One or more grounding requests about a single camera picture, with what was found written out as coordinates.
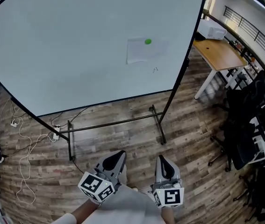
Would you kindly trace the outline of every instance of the wooden table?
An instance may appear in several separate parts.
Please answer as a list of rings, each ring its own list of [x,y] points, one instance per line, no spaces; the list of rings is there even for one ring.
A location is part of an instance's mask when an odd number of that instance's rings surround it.
[[[238,68],[237,72],[225,86],[228,88],[247,65],[246,61],[225,41],[194,41],[193,46],[212,69],[209,76],[194,96],[195,99],[200,97],[218,71]]]

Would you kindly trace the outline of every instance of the green dot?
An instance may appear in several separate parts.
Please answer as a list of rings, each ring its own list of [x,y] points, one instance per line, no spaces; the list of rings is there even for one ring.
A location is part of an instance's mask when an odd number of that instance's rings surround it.
[[[151,39],[146,39],[146,40],[145,40],[145,44],[146,44],[146,45],[149,45],[149,44],[151,44],[151,42],[152,42],[152,40],[151,40]]]

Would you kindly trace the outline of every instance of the white sleeve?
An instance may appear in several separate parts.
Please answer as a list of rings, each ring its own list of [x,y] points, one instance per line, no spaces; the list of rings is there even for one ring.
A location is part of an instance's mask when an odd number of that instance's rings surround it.
[[[76,224],[76,218],[71,213],[66,213],[52,224]]]

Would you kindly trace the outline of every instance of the white cable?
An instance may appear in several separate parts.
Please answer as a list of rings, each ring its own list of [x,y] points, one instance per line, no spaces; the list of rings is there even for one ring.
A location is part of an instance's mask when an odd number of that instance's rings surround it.
[[[36,145],[38,144],[39,138],[41,138],[42,136],[47,135],[47,137],[51,140],[51,142],[56,142],[57,140],[52,140],[52,139],[48,136],[48,134],[41,134],[41,135],[37,138],[36,144],[33,146],[32,149],[30,149],[30,148],[31,148],[31,145],[32,145],[32,140],[31,140],[31,138],[28,137],[28,136],[23,136],[23,135],[20,133],[20,130],[21,130],[22,125],[23,125],[23,118],[18,117],[18,118],[16,118],[16,119],[19,119],[19,123],[18,123],[18,124],[20,124],[20,119],[22,120],[22,124],[21,124],[21,126],[20,126],[20,128],[19,128],[19,135],[20,135],[21,137],[23,137],[23,138],[28,138],[28,139],[30,140],[30,145],[29,145],[29,151],[28,151],[28,154],[27,154],[25,157],[19,159],[19,168],[20,168],[20,174],[21,174],[21,176],[22,176],[22,180],[21,180],[21,184],[20,184],[20,190],[16,193],[16,196],[17,196],[17,199],[18,199],[20,202],[25,203],[25,204],[28,204],[28,205],[31,205],[31,204],[33,204],[34,201],[36,200],[36,195],[35,195],[34,191],[33,191],[33,190],[27,185],[27,183],[26,183],[26,180],[30,179],[30,162],[29,162],[29,155],[31,154],[31,152],[33,151],[33,149],[34,149],[34,148],[36,147]],[[24,178],[24,176],[23,176],[23,174],[22,174],[22,170],[21,170],[21,160],[22,160],[22,159],[25,159],[25,158],[27,159],[27,161],[28,161],[28,163],[29,163],[29,176],[28,176],[28,178]],[[20,193],[20,192],[22,191],[22,183],[23,183],[23,181],[24,181],[26,187],[27,187],[27,188],[28,188],[28,189],[34,194],[34,200],[33,200],[31,203],[27,203],[27,202],[25,202],[25,201],[22,201],[22,200],[20,200],[19,197],[18,197],[18,193]]]
[[[16,108],[14,108],[14,106],[13,106],[13,104],[12,104],[12,102],[11,102],[11,105],[10,105],[10,112],[11,112],[11,115],[12,115],[12,119],[13,119],[13,117],[15,117],[15,118],[18,118],[18,116],[15,116],[14,114],[16,113],[16,112],[18,112],[19,111],[19,107],[18,107],[18,110],[16,110]]]
[[[15,112],[18,112],[19,109],[20,109],[20,107],[18,107],[18,110],[16,110],[16,106],[17,106],[17,105],[15,105],[14,111],[15,111]]]

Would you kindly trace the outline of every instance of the person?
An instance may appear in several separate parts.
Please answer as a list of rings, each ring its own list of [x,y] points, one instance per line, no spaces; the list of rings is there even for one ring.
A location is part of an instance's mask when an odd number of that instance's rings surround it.
[[[121,175],[126,177],[126,168]],[[88,199],[74,212],[63,215],[52,224],[175,223],[172,208],[160,210],[148,195],[127,187],[126,181],[120,183],[122,185],[118,191],[109,196],[101,205]]]

